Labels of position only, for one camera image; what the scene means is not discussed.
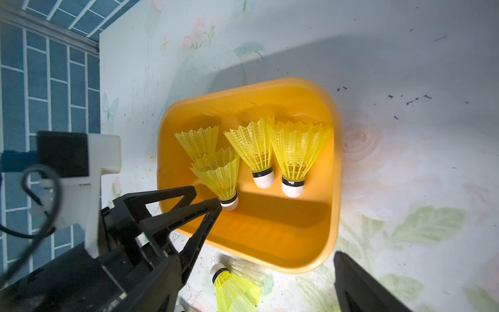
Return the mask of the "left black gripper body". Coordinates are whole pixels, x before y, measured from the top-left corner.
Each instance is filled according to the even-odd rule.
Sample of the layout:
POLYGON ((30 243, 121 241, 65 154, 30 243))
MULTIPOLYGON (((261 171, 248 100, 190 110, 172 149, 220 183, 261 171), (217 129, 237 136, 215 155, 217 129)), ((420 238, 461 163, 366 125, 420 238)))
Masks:
POLYGON ((1 310, 173 311, 183 264, 168 236, 182 221, 179 211, 135 222, 106 208, 101 257, 78 245, 1 290, 1 310))

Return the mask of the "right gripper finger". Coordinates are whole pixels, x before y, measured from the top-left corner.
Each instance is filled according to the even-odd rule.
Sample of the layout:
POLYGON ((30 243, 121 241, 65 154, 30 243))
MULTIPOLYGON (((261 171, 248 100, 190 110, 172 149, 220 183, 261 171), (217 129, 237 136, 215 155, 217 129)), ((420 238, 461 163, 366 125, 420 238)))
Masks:
POLYGON ((335 252, 335 290, 341 311, 404 311, 410 309, 344 252, 335 252))

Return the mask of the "yellow shuttlecock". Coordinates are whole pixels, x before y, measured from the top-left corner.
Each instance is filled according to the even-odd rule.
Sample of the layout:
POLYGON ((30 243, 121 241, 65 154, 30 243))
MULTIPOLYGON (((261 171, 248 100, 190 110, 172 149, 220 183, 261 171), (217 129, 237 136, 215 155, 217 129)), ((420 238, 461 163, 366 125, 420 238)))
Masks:
POLYGON ((251 169, 253 180, 261 189, 270 188, 275 181, 268 131, 268 125, 273 123, 274 117, 271 116, 224 132, 229 143, 251 169))
POLYGON ((267 125, 272 148, 281 169, 281 187, 290 198, 305 191, 307 175, 333 132, 322 123, 278 122, 267 125))
POLYGON ((192 163, 192 172, 218 197, 223 209, 233 211, 239 204, 236 190, 240 156, 232 148, 208 153, 192 163))
POLYGON ((215 152, 219 129, 219 126, 213 126, 206 129, 200 128, 197 131, 182 131, 174 135, 188 156, 196 162, 206 155, 215 152))
POLYGON ((218 311, 258 311, 262 296, 259 286, 230 273, 221 263, 212 267, 210 275, 218 311))

